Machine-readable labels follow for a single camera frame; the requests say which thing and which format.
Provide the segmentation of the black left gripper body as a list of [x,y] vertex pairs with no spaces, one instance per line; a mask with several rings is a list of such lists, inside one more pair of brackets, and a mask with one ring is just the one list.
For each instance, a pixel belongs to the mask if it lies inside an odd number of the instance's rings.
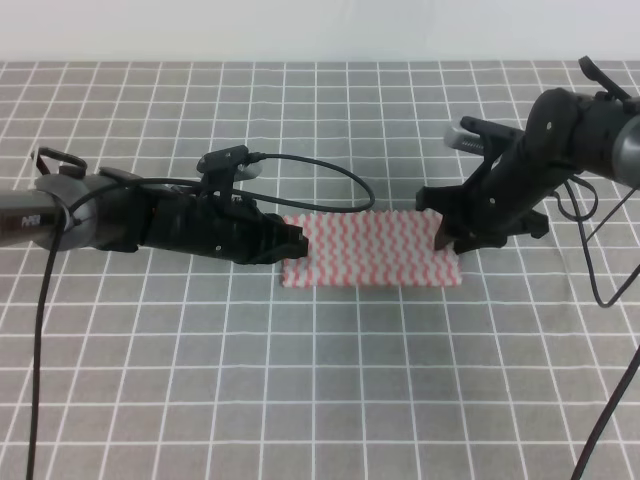
[[177,195],[158,200],[152,208],[141,244],[254,265],[282,260],[285,239],[279,221],[262,213],[253,201],[222,208],[212,200]]

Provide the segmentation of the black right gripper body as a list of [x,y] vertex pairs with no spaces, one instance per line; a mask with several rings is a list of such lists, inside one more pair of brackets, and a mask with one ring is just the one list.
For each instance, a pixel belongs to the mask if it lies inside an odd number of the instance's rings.
[[549,219],[534,210],[550,188],[526,156],[506,150],[496,166],[487,161],[458,186],[422,187],[416,193],[418,211],[448,215],[459,229],[459,238],[487,236],[487,248],[502,248],[512,236],[540,239],[549,232]]

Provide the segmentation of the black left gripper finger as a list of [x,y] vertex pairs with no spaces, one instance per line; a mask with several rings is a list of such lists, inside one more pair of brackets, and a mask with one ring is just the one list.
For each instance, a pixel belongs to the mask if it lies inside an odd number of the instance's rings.
[[305,258],[309,253],[309,239],[303,234],[290,237],[282,247],[282,260],[297,260]]
[[279,218],[279,233],[288,243],[304,243],[304,216],[282,216]]

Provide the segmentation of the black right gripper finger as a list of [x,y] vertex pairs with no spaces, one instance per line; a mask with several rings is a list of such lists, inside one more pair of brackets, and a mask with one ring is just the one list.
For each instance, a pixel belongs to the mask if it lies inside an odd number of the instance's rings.
[[453,250],[457,255],[462,255],[478,249],[487,248],[490,245],[490,238],[487,236],[465,236],[453,242]]
[[447,246],[454,244],[458,238],[459,229],[455,222],[448,215],[442,215],[440,226],[434,235],[433,249],[435,251],[444,250]]

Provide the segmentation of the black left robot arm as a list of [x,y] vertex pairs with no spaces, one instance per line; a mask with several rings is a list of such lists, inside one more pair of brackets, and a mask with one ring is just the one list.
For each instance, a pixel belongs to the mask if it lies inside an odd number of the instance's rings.
[[237,181],[260,173],[245,146],[205,154],[200,179],[143,178],[112,167],[96,174],[84,160],[55,149],[31,155],[34,186],[1,194],[1,242],[32,241],[62,251],[91,247],[134,253],[139,247],[217,258],[240,265],[304,258],[302,228],[266,214]]

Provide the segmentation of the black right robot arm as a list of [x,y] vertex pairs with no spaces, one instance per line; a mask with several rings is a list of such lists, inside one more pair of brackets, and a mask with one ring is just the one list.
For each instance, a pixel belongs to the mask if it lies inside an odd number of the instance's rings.
[[452,247],[462,254],[501,248],[512,236],[545,236],[549,219],[535,206],[582,172],[638,187],[639,100],[589,57],[579,66],[601,91],[546,90],[523,130],[471,116],[451,124],[445,144],[483,161],[461,185],[417,192],[417,210],[441,216],[435,250]]

